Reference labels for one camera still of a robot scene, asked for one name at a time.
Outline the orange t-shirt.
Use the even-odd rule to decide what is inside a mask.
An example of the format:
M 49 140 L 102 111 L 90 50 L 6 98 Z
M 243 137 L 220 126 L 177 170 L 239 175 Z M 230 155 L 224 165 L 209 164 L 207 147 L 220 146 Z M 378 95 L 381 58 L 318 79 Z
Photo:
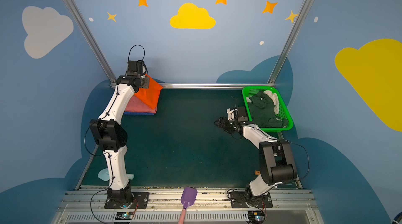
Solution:
M 156 109 L 163 87 L 148 74 L 146 74 L 146 77 L 149 78 L 149 87 L 140 88 L 139 92 L 135 93 L 135 96 L 150 109 Z

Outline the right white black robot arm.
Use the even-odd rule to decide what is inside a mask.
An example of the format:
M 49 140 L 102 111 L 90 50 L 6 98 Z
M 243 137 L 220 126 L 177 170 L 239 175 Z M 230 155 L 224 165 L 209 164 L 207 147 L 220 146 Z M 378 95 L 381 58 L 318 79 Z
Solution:
M 214 124 L 230 135 L 240 133 L 259 150 L 260 174 L 248 184 L 238 202 L 256 201 L 275 186 L 297 179 L 298 172 L 289 142 L 272 137 L 253 123 L 239 123 L 220 117 Z

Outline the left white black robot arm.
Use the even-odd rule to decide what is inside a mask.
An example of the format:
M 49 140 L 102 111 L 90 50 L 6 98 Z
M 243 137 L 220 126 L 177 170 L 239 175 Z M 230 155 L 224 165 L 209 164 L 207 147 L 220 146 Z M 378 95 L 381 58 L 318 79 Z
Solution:
M 112 207 L 128 208 L 133 202 L 124 159 L 128 134 L 121 126 L 121 120 L 130 99 L 141 88 L 148 89 L 149 81 L 146 75 L 120 76 L 103 113 L 90 121 L 89 129 L 106 159 L 110 176 L 106 203 Z

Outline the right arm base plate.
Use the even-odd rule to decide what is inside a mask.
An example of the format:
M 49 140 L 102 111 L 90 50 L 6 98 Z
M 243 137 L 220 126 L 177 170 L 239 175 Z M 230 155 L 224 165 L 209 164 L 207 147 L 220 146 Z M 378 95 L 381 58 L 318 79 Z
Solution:
M 249 192 L 241 192 L 230 189 L 226 195 L 231 203 L 231 208 L 272 208 L 273 203 L 270 193 L 262 196 L 253 196 Z

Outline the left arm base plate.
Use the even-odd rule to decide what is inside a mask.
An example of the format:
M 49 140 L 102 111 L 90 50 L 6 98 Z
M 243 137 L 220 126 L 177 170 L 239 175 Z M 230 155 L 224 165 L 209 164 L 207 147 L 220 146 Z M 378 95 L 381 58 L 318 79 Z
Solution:
M 105 209 L 145 209 L 150 194 L 148 192 L 133 192 L 132 200 L 107 199 Z

